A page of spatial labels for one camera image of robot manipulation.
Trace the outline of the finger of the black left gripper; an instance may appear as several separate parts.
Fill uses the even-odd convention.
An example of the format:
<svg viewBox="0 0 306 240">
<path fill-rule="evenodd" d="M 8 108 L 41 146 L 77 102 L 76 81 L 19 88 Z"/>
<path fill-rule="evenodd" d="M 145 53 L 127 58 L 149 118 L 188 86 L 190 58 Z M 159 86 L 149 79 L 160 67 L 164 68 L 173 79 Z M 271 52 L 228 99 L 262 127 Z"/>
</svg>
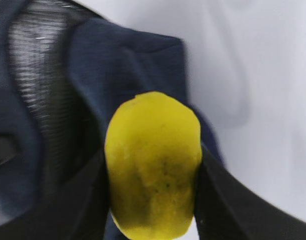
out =
<svg viewBox="0 0 306 240">
<path fill-rule="evenodd" d="M 12 135 L 0 135 L 0 165 L 18 155 L 18 144 Z"/>
</svg>

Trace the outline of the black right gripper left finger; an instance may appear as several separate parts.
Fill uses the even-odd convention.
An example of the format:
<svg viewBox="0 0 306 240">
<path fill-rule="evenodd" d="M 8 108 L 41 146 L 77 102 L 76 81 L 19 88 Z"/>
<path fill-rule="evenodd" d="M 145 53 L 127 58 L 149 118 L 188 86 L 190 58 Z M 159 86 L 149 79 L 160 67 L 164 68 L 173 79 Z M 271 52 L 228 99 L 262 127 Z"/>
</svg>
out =
<svg viewBox="0 0 306 240">
<path fill-rule="evenodd" d="M 99 151 L 55 195 L 0 226 L 0 240 L 102 240 L 108 212 L 106 164 Z"/>
</svg>

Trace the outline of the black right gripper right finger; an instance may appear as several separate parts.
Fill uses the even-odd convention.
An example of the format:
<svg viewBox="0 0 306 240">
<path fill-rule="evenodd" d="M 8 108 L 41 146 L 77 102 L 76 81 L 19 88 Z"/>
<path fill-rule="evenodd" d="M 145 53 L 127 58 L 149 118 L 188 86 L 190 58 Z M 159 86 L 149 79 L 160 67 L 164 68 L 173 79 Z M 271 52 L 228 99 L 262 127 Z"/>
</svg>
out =
<svg viewBox="0 0 306 240">
<path fill-rule="evenodd" d="M 306 223 L 234 178 L 203 146 L 195 220 L 201 240 L 306 240 Z"/>
</svg>

